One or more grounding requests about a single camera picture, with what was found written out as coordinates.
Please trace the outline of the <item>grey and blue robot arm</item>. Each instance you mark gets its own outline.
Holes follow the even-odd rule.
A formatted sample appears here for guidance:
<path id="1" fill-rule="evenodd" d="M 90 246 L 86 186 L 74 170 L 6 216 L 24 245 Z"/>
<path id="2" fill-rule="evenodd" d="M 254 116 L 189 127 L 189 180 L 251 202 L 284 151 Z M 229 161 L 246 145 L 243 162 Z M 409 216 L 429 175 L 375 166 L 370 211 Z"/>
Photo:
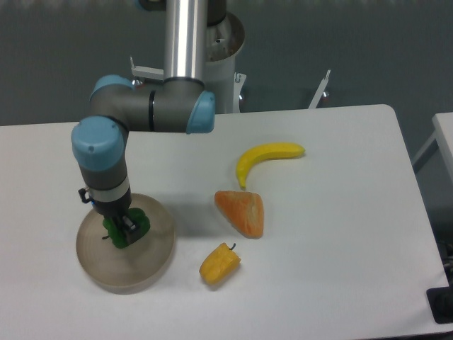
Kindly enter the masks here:
<path id="1" fill-rule="evenodd" d="M 100 78 L 89 113 L 71 132 L 72 152 L 85 186 L 84 203 L 103 216 L 115 247 L 123 249 L 150 228 L 132 202 L 125 149 L 132 131 L 209 133 L 215 97 L 204 83 L 207 29 L 225 21 L 225 1 L 141 1 L 146 11 L 166 13 L 163 86 L 136 87 L 118 75 Z"/>

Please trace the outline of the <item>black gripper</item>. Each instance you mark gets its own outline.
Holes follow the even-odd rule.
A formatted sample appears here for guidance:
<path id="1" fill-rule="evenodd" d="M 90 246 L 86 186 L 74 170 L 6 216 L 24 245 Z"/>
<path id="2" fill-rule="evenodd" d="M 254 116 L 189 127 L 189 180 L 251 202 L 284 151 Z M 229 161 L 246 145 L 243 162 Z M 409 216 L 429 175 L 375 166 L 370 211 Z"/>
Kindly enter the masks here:
<path id="1" fill-rule="evenodd" d="M 109 200 L 107 202 L 95 200 L 88 194 L 88 191 L 85 188 L 79 189 L 78 193 L 81 201 L 85 204 L 90 203 L 92 208 L 98 214 L 104 217 L 112 217 L 110 219 L 111 237 L 125 236 L 125 241 L 127 244 L 133 244 L 140 238 L 139 225 L 126 215 L 127 210 L 129 209 L 132 202 L 131 191 L 129 188 L 120 198 Z"/>

